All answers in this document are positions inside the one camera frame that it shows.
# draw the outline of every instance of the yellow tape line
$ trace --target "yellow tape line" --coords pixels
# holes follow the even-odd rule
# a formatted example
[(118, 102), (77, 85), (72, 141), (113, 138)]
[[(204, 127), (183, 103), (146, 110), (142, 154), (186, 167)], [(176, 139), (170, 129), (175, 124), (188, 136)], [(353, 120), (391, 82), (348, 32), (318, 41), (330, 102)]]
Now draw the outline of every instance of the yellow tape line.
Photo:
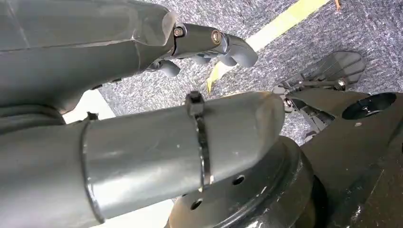
[[(286, 9), (286, 11), (278, 15), (269, 24), (265, 25), (260, 31), (246, 39), (246, 42), (253, 50), (259, 51), (329, 1), (330, 0), (299, 0)], [(226, 66), (222, 62), (218, 62), (214, 66), (213, 71), (207, 79), (207, 91), (209, 94), (212, 84), (222, 78), (222, 76), (232, 68), (234, 67)]]

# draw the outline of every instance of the bolt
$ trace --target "bolt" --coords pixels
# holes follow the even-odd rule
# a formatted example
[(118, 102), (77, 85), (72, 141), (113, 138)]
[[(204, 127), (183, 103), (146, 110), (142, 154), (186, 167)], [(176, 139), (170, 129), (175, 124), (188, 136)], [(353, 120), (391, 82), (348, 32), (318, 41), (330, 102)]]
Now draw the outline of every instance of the bolt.
[(176, 36), (176, 37), (181, 37), (181, 36), (183, 36), (184, 34), (185, 34), (185, 32), (183, 31), (183, 29), (182, 29), (181, 27), (176, 27), (176, 28), (173, 30), (173, 35)]
[(214, 44), (220, 44), (221, 43), (221, 33), (218, 30), (213, 30), (211, 33), (211, 39), (213, 40)]
[(291, 101), (288, 99), (288, 98), (286, 98), (286, 99), (284, 99), (284, 106), (286, 106), (286, 107), (292, 107), (292, 103), (291, 103)]
[(342, 80), (342, 79), (338, 80), (337, 84), (340, 86), (341, 90), (343, 90), (343, 91), (345, 90), (346, 83), (344, 80)]
[(363, 107), (361, 110), (366, 111), (367, 113), (370, 113), (370, 112), (371, 112), (371, 111), (369, 111), (369, 109), (368, 109), (367, 106)]

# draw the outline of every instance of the hex bolt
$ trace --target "hex bolt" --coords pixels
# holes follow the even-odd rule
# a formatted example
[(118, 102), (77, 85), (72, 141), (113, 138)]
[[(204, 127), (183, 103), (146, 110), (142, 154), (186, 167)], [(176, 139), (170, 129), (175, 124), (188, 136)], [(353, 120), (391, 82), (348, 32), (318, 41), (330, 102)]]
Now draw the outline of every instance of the hex bolt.
[(211, 32), (211, 39), (214, 44), (220, 44), (222, 39), (221, 32), (218, 30), (213, 30), (213, 32)]
[(183, 31), (183, 29), (182, 29), (181, 27), (176, 27), (176, 28), (173, 30), (173, 35), (176, 36), (176, 37), (181, 37), (181, 36), (183, 36), (184, 34), (185, 34), (185, 32)]

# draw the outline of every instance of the black zip tie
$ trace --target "black zip tie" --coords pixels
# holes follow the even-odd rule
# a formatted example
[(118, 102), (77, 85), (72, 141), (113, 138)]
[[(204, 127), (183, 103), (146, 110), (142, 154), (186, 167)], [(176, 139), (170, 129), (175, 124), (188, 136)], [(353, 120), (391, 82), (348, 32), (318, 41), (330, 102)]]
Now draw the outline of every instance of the black zip tie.
[(211, 180), (210, 152), (207, 142), (206, 126), (203, 117), (204, 99), (199, 91), (191, 91), (186, 95), (185, 106), (188, 115), (194, 119), (196, 125), (197, 139), (199, 142), (199, 153), (201, 160), (201, 189), (208, 187)]

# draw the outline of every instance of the round hole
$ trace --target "round hole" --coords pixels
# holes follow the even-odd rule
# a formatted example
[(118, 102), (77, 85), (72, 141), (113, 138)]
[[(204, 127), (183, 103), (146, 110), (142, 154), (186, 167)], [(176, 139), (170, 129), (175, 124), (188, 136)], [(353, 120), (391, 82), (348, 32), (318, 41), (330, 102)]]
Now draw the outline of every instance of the round hole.
[(239, 177), (237, 177), (235, 180), (232, 181), (233, 185), (239, 185), (240, 183), (242, 183), (242, 181), (245, 179), (244, 175), (240, 175)]
[(373, 116), (391, 106), (395, 100), (396, 95), (392, 93), (369, 96), (346, 108), (342, 114), (342, 117), (346, 120), (358, 120)]
[(190, 206), (190, 210), (194, 210), (196, 208), (198, 208), (200, 206), (200, 204), (202, 204), (203, 199), (198, 199), (196, 202), (194, 202), (191, 206)]

